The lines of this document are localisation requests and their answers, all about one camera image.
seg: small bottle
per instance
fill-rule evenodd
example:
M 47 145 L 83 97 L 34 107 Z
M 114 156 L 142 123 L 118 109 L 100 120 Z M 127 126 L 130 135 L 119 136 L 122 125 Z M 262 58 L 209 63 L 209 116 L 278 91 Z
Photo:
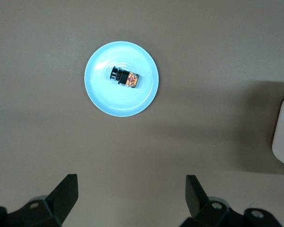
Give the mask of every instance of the small bottle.
M 110 79 L 117 80 L 118 84 L 125 84 L 129 87 L 135 88 L 139 75 L 114 66 L 110 74 Z

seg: bolt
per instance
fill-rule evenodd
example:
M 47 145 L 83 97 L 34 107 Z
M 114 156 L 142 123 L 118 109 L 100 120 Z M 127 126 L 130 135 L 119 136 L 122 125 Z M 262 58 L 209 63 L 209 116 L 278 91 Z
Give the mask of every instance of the bolt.
M 37 206 L 39 206 L 39 203 L 35 202 L 35 203 L 32 203 L 29 207 L 30 209 L 33 209 L 33 208 L 36 208 Z
M 222 205 L 219 204 L 218 202 L 213 202 L 212 206 L 213 206 L 213 208 L 215 208 L 217 210 L 221 210 L 222 209 Z
M 256 218 L 263 218 L 264 217 L 264 214 L 262 214 L 260 211 L 258 211 L 258 210 L 253 210 L 252 212 L 251 212 L 251 214 L 254 216 L 254 217 L 256 217 Z

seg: blue plate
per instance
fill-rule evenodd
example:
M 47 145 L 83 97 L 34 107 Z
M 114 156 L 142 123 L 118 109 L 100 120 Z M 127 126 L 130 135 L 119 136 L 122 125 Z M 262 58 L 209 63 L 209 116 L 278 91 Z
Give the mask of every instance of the blue plate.
M 114 66 L 139 74 L 135 88 L 110 79 Z M 143 111 L 156 96 L 159 75 L 152 57 L 140 46 L 112 42 L 91 56 L 85 69 L 85 88 L 91 101 L 103 112 L 127 117 Z

